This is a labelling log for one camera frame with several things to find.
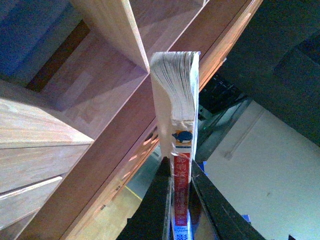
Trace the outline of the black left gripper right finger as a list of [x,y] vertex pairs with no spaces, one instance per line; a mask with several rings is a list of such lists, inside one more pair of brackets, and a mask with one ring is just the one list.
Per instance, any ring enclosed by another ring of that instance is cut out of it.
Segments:
[[193,161],[191,182],[211,227],[219,240],[263,240],[215,187],[199,165]]

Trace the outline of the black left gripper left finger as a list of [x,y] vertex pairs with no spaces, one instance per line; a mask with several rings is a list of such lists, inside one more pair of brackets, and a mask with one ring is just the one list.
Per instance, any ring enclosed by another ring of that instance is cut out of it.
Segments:
[[118,240],[169,240],[171,238],[172,179],[170,159],[164,157],[134,215]]

